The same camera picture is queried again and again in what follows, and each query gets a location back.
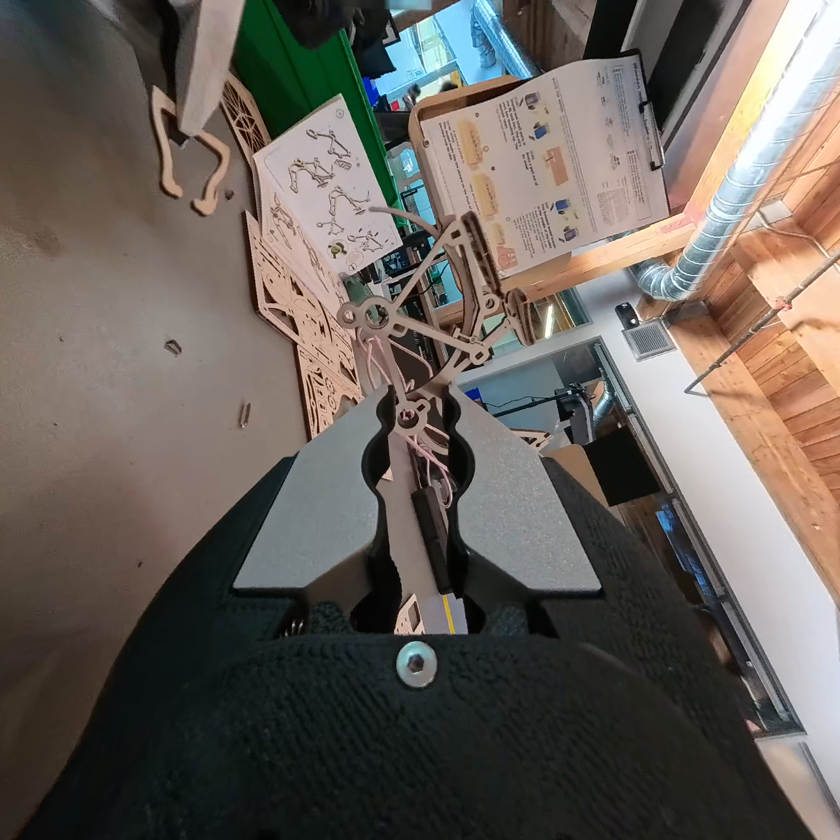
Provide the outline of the green plastic bin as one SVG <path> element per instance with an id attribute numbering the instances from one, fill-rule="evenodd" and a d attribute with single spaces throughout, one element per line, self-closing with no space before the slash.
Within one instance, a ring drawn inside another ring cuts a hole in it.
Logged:
<path id="1" fill-rule="evenodd" d="M 386 203 L 401 205 L 375 113 L 346 35 L 333 36 L 318 49 L 306 49 L 294 39 L 272 2 L 247 1 L 233 65 L 254 98 L 271 139 L 342 95 Z"/>

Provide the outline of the small wooden cut-out piece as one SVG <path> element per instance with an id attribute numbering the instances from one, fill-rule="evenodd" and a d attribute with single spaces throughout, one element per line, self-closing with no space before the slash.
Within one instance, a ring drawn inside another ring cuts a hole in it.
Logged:
<path id="1" fill-rule="evenodd" d="M 369 297 L 344 303 L 337 320 L 355 331 L 371 361 L 382 359 L 381 380 L 395 390 L 396 431 L 425 455 L 446 455 L 448 436 L 429 420 L 433 411 L 443 414 L 444 398 L 456 375 L 471 365 L 487 362 L 492 345 L 509 332 L 526 347 L 534 345 L 538 336 L 525 292 L 502 289 L 501 275 L 477 212 L 467 211 L 453 217 L 445 228 L 431 230 L 434 245 L 398 298 Z M 454 276 L 462 284 L 462 321 L 449 332 L 403 312 L 406 299 L 438 253 L 451 262 Z M 393 354 L 396 339 L 409 332 L 441 343 L 450 351 L 443 367 L 414 388 L 406 386 Z"/>

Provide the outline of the glass office window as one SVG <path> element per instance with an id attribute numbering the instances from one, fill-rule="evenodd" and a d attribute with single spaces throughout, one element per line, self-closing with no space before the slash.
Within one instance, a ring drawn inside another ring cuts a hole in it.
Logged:
<path id="1" fill-rule="evenodd" d="M 660 491 L 638 503 L 644 505 L 652 545 L 727 672 L 752 735 L 804 736 L 801 717 L 682 500 Z"/>

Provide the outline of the black stand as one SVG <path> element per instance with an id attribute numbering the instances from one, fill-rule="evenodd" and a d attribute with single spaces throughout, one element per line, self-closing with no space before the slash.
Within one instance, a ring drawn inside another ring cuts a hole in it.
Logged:
<path id="1" fill-rule="evenodd" d="M 490 414 L 497 418 L 523 413 L 533 408 L 554 404 L 559 415 L 560 431 L 551 436 L 565 434 L 573 445 L 593 443 L 599 428 L 609 417 L 617 399 L 616 389 L 608 381 L 599 381 L 593 394 L 580 383 L 573 383 L 551 396 L 527 396 L 499 406 L 487 404 Z"/>

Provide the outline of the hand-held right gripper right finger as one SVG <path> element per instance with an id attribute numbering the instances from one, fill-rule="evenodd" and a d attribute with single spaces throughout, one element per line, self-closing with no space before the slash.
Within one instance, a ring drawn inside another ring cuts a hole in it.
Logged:
<path id="1" fill-rule="evenodd" d="M 447 563 L 458 599 L 593 597 L 602 585 L 538 451 L 455 386 L 443 401 L 448 470 Z"/>

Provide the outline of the silver ventilation duct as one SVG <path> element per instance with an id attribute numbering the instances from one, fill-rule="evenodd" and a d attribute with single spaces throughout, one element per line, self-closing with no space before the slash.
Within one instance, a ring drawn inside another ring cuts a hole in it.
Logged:
<path id="1" fill-rule="evenodd" d="M 812 31 L 753 126 L 674 266 L 647 259 L 629 271 L 643 294 L 685 301 L 733 243 L 765 187 L 793 156 L 838 82 L 838 25 Z"/>
<path id="2" fill-rule="evenodd" d="M 522 80 L 541 74 L 541 69 L 511 36 L 492 2 L 471 4 L 469 32 L 482 69 L 497 68 Z"/>

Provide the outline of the black box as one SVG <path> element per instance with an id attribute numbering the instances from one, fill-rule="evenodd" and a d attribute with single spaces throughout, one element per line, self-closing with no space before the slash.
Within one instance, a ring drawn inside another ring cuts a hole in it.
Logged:
<path id="1" fill-rule="evenodd" d="M 653 496 L 662 486 L 632 429 L 619 427 L 583 446 L 607 506 Z"/>

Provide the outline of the clipboard with printed sheet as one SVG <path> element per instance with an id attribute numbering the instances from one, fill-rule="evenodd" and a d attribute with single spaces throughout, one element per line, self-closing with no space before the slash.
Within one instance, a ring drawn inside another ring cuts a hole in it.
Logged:
<path id="1" fill-rule="evenodd" d="M 641 52 L 583 59 L 420 122 L 445 215 L 500 278 L 670 215 Z"/>

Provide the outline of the lattice laser-cut wooden sheet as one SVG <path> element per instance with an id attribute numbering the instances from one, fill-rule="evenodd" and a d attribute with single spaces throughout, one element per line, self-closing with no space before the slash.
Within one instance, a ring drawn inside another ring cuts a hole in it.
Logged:
<path id="1" fill-rule="evenodd" d="M 227 73 L 219 106 L 245 161 L 254 169 L 255 155 L 269 145 L 271 137 L 256 100 L 230 71 Z"/>

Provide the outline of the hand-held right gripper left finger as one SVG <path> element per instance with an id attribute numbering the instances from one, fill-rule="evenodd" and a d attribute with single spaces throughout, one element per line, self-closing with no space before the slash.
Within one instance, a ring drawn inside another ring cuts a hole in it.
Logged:
<path id="1" fill-rule="evenodd" d="M 379 484 L 391 467 L 396 395 L 378 388 L 293 459 L 234 579 L 247 595 L 286 593 L 308 605 L 398 607 L 402 583 L 392 560 Z"/>

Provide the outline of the curved wooden model part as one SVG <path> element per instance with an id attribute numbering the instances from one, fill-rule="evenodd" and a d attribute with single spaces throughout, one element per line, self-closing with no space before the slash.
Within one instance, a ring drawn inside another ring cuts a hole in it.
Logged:
<path id="1" fill-rule="evenodd" d="M 167 133 L 166 118 L 176 115 L 175 103 L 163 90 L 152 86 L 150 90 L 150 120 L 161 162 L 159 184 L 162 192 L 174 199 L 183 196 L 183 188 L 176 182 L 171 142 Z M 225 142 L 205 131 L 195 139 L 217 158 L 217 167 L 208 177 L 201 197 L 192 200 L 192 209 L 203 217 L 213 215 L 217 209 L 219 192 L 228 173 L 232 154 Z"/>

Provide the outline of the white assembly instruction sheet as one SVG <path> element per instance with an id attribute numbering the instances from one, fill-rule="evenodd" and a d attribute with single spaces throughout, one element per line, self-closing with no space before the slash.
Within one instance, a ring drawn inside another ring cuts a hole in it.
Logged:
<path id="1" fill-rule="evenodd" d="M 255 153 L 261 233 L 301 267 L 350 277 L 402 243 L 342 95 Z"/>

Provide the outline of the thin metal rod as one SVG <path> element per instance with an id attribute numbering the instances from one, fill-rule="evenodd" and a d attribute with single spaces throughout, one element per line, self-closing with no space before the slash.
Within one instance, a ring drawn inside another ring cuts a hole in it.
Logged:
<path id="1" fill-rule="evenodd" d="M 819 279 L 821 279 L 830 269 L 836 268 L 839 262 L 839 249 L 836 249 L 828 257 L 824 259 L 819 267 L 815 268 L 803 280 L 801 280 L 795 287 L 793 287 L 785 295 L 777 297 L 772 301 L 771 309 L 764 314 L 758 321 L 741 333 L 733 344 L 724 350 L 708 367 L 697 375 L 686 388 L 683 393 L 690 396 L 698 396 L 695 392 L 696 387 L 708 378 L 711 373 L 719 370 L 734 354 L 736 354 L 742 346 L 751 341 L 759 332 L 770 325 L 777 316 L 783 312 L 788 312 L 793 309 L 794 301 L 800 297 L 809 287 L 813 286 Z"/>

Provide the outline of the black connector block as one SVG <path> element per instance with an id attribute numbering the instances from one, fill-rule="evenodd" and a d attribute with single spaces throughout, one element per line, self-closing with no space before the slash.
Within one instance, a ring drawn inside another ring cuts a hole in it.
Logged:
<path id="1" fill-rule="evenodd" d="M 451 594 L 454 590 L 448 574 L 448 531 L 438 495 L 433 487 L 427 486 L 415 490 L 411 500 L 437 591 L 441 595 Z"/>

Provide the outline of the wooden post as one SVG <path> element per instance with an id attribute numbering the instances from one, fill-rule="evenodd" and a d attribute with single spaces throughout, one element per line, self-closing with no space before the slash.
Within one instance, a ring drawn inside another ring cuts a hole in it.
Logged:
<path id="1" fill-rule="evenodd" d="M 585 282 L 623 270 L 647 259 L 683 249 L 697 226 L 697 220 L 680 213 L 627 236 L 596 245 L 578 255 L 564 255 L 540 266 L 504 279 L 504 291 L 523 290 L 536 301 L 577 287 Z"/>

